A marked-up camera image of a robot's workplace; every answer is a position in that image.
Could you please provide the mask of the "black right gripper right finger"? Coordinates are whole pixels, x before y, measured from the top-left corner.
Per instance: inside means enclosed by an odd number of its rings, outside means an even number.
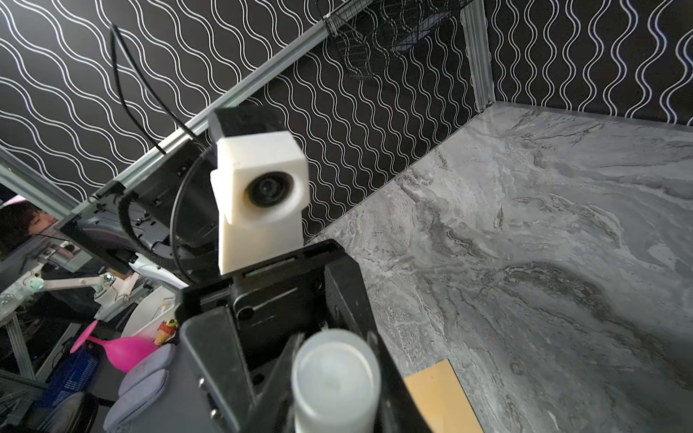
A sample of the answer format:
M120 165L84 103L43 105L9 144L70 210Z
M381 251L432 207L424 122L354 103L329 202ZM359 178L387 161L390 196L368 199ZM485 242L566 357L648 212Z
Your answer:
M375 432L431 432L380 335L369 331L367 342L374 350L381 371Z

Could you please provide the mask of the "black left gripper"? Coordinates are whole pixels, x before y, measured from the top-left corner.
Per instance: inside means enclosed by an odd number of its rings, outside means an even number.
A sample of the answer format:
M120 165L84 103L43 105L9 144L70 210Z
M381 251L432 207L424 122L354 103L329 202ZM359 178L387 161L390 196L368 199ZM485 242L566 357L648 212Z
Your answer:
M256 406L248 367L279 357L291 335L327 320L378 346L359 265L351 258L329 263L344 252L337 241L322 241L197 283L179 296L182 345L220 431L243 429Z

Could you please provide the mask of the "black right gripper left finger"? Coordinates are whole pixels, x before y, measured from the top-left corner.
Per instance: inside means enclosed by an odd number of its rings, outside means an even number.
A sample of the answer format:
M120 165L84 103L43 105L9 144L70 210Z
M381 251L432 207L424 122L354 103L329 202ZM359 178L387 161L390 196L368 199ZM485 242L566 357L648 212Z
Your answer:
M250 411L242 432L294 432L292 394L293 361L305 340L303 333L291 336L274 363L259 400Z

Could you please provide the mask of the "brown paper envelope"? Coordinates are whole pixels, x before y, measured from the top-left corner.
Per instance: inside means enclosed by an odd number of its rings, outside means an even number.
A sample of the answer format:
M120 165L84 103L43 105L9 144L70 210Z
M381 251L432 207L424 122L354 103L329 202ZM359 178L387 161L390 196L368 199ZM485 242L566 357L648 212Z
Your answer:
M484 432L448 359L404 382L431 432Z

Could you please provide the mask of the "white glue stick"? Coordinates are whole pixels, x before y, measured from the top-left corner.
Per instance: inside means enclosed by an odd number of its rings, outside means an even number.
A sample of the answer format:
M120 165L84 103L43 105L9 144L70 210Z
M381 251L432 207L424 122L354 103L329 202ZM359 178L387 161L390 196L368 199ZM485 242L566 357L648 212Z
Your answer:
M375 352L357 334L328 329L299 348L291 386L297 432L373 432L382 375Z

